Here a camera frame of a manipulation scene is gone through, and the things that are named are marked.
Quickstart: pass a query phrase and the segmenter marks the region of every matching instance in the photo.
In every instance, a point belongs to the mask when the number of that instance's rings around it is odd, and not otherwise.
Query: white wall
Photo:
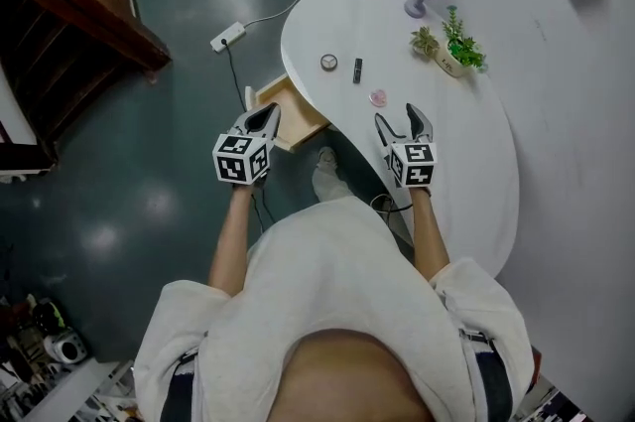
[[[13,96],[9,82],[0,66],[0,122],[13,143],[24,145],[37,145],[36,135],[31,130],[27,119],[16,98]]]
[[[521,175],[501,279],[543,372],[597,421],[635,406],[635,0],[438,0],[483,45]]]

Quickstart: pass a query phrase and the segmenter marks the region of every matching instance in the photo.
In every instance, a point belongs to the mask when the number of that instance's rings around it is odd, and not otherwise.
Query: wooden drawer
[[[275,144],[283,150],[293,152],[296,147],[329,125],[328,120],[300,95],[286,74],[257,92],[250,86],[245,88],[247,109],[270,102],[277,102],[282,108]]]

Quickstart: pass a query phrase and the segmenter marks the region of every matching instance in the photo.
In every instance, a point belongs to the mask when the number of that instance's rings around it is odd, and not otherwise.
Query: foot
[[[329,166],[336,170],[337,156],[335,156],[335,151],[330,147],[320,148],[319,154],[317,155],[317,164],[322,166]]]

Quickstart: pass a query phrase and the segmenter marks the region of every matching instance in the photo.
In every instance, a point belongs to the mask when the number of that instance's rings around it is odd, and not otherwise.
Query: white fabric
[[[321,202],[353,196],[348,184],[337,176],[335,168],[329,163],[317,163],[312,182],[317,199]]]
[[[272,226],[253,246],[234,298],[189,281],[166,286],[135,363],[141,411],[159,421],[175,362],[199,346],[212,422],[263,422],[288,352],[324,329],[371,335],[409,372],[437,422],[475,420],[454,317],[496,338],[515,407],[534,369],[523,319],[472,260],[428,283],[401,255],[381,218],[355,197],[321,203]]]

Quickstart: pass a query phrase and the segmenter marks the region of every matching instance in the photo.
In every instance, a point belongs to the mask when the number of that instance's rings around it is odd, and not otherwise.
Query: white pot
[[[453,77],[465,76],[469,70],[469,68],[455,59],[452,53],[449,52],[447,43],[442,44],[439,47],[437,54],[435,55],[435,60],[445,72]]]

